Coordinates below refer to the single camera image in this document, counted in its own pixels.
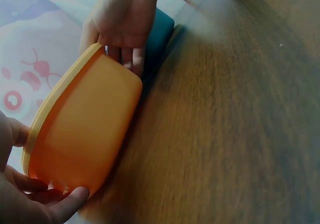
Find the plastic container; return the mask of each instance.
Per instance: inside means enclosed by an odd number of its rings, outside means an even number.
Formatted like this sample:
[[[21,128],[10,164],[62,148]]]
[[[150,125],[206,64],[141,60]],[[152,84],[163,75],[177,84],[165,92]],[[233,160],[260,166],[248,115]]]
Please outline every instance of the plastic container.
[[[142,82],[94,44],[39,108],[22,155],[24,172],[61,191],[93,195],[108,176],[139,102]]]

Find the wooden table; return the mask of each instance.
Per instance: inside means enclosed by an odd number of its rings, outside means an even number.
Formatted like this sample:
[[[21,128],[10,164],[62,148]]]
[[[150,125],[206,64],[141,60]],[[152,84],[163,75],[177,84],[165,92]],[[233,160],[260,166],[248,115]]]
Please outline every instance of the wooden table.
[[[191,0],[186,32],[83,215],[320,223],[320,0]]]

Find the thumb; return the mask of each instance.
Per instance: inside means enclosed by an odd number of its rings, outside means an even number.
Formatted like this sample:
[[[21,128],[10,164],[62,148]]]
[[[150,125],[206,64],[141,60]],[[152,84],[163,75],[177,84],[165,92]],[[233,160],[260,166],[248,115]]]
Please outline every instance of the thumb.
[[[89,195],[88,188],[76,188],[65,199],[50,207],[54,218],[58,223],[65,223],[83,206]]]
[[[4,172],[12,146],[22,146],[26,142],[28,128],[17,120],[7,118],[0,111],[0,171]]]

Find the red ant print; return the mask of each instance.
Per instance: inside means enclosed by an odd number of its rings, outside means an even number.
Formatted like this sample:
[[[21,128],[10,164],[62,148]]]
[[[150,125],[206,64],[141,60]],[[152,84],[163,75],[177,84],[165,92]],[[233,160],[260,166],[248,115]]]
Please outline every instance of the red ant print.
[[[26,64],[26,65],[33,65],[33,69],[39,73],[39,75],[43,78],[46,78],[46,83],[48,84],[49,88],[52,89],[53,87],[49,83],[49,76],[55,75],[58,77],[62,77],[61,75],[57,73],[50,73],[50,65],[47,61],[45,60],[38,60],[38,55],[36,53],[36,50],[33,48],[32,49],[35,55],[36,61],[34,63],[28,63],[26,61],[21,60],[21,63]]]

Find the blue fabric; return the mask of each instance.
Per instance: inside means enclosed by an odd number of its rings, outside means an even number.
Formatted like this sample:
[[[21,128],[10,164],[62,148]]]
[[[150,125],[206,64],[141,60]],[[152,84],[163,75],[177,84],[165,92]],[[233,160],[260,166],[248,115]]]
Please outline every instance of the blue fabric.
[[[154,68],[159,67],[160,57],[171,38],[174,27],[174,20],[161,10],[157,9],[155,22],[146,45],[144,79]]]

